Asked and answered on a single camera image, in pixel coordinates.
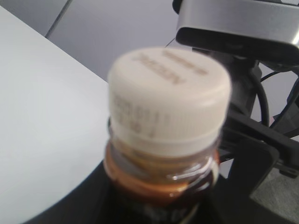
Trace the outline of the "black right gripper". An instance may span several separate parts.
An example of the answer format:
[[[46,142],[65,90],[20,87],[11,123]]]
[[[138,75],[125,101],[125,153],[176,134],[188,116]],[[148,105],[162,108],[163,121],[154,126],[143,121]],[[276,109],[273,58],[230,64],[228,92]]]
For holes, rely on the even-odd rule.
[[[228,182],[252,194],[273,168],[299,176],[299,143],[237,112],[229,112],[222,129],[220,161],[233,160]]]

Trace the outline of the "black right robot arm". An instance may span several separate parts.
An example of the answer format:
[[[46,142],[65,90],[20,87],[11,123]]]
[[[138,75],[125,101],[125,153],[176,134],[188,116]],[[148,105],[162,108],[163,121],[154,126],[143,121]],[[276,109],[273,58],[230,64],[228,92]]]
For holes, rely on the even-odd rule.
[[[259,63],[226,57],[223,64],[232,79],[232,99],[222,131],[222,160],[233,159],[228,182],[246,195],[252,194],[273,168],[287,177],[299,175],[299,130],[282,129],[299,118],[290,117],[299,106],[299,84],[295,83],[282,112],[270,121],[268,100],[262,86]]]

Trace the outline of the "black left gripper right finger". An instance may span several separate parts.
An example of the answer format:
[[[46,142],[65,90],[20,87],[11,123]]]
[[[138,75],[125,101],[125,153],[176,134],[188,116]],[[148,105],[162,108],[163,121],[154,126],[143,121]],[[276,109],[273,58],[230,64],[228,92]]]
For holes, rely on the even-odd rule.
[[[227,180],[220,175],[207,198],[207,216],[210,224],[228,224],[225,206],[226,193]]]

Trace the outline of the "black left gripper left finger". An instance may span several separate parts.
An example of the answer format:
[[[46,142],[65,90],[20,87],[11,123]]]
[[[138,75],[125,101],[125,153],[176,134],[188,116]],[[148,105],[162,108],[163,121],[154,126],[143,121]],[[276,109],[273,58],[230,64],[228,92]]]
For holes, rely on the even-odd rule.
[[[94,224],[110,189],[101,162],[71,193],[28,224]]]

